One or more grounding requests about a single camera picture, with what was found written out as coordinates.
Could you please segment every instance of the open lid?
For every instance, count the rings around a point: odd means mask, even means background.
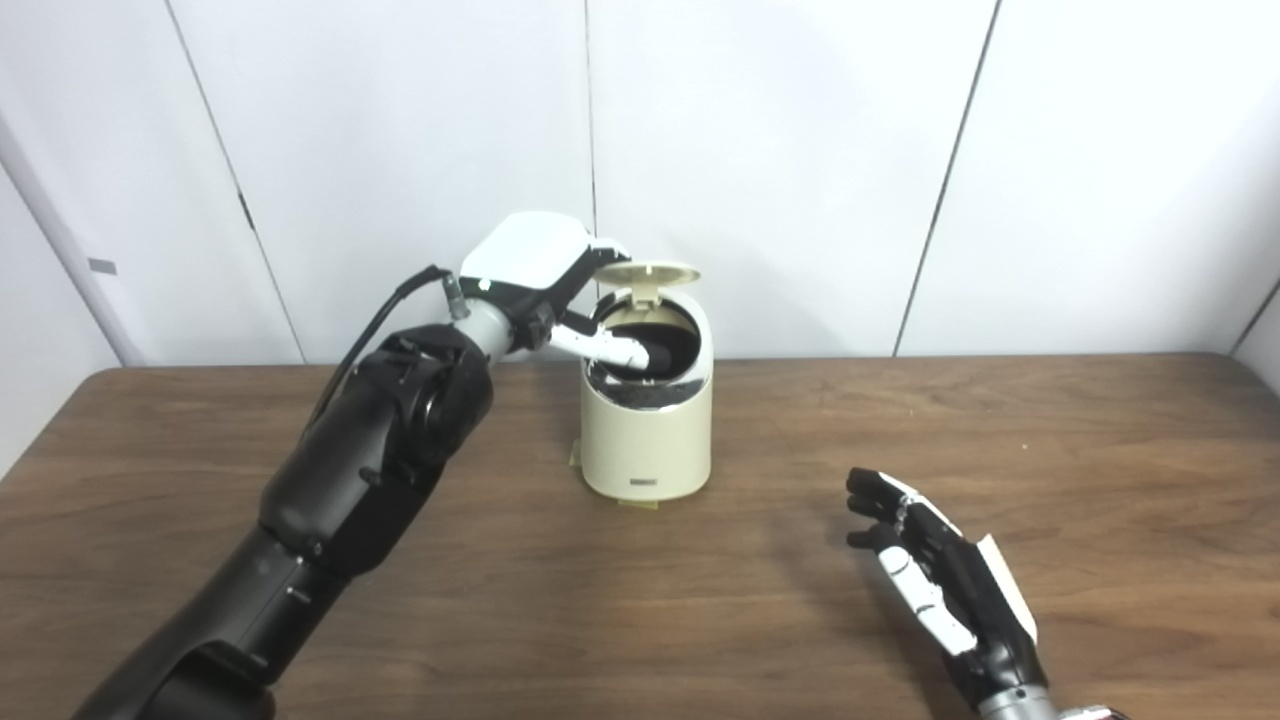
[[[595,272],[595,279],[604,284],[631,288],[631,302],[658,302],[658,288],[685,284],[703,277],[701,273],[680,263],[613,263]]]

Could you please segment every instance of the robotic hand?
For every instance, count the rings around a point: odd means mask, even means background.
[[[876,520],[849,533],[849,544],[876,552],[983,720],[1126,720],[1103,706],[1061,715],[1053,707],[1036,619],[991,536],[966,541],[928,498],[884,473],[854,468],[847,489],[849,509]]]
[[[628,259],[594,240],[572,218],[521,213],[460,279],[433,265],[401,284],[329,380],[239,547],[74,717],[270,720],[270,685],[351,579],[388,556],[488,413],[494,363],[545,345],[628,368],[669,363],[568,310],[595,270]],[[392,333],[357,365],[396,305],[435,281],[452,323]]]

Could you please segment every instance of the black cable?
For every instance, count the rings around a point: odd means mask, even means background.
[[[374,337],[374,333],[378,332],[378,328],[383,327],[383,323],[387,322],[387,316],[392,314],[392,310],[394,310],[396,306],[399,305],[402,300],[416,292],[422,286],[430,284],[451,274],[452,273],[449,270],[442,270],[435,265],[431,265],[425,270],[417,273],[416,275],[408,278],[407,281],[402,282],[396,288],[396,291],[392,292],[392,296],[387,299],[387,302],[384,302],[381,307],[379,307],[378,313],[374,315],[374,319],[369,320],[369,324],[365,325],[365,331],[360,333],[358,338],[356,338],[356,343],[352,345],[351,350],[347,351],[347,355],[342,359],[342,363],[338,363],[338,366],[333,372],[333,377],[329,378],[329,383],[325,384],[324,389],[320,392],[320,398],[316,401],[315,410],[311,411],[311,419],[307,420],[307,425],[302,430],[303,436],[307,434],[307,430],[311,429],[311,425],[316,424],[316,420],[320,419],[320,415],[324,415],[324,411],[329,407],[329,402],[333,401],[334,393],[338,392],[338,386],[342,384],[342,380],[343,378],[347,377],[347,372],[351,370],[351,366],[356,364],[356,357],[360,357],[360,352],[365,348],[366,345],[369,345],[370,338]]]

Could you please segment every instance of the table surface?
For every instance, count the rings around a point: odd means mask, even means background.
[[[282,717],[969,717],[851,465],[991,532],[1062,707],[1280,715],[1280,401],[1210,355],[724,361],[714,470],[658,510],[567,465],[573,364],[488,420],[276,689]],[[0,483],[0,717],[65,717],[255,519],[326,368],[90,378]]]

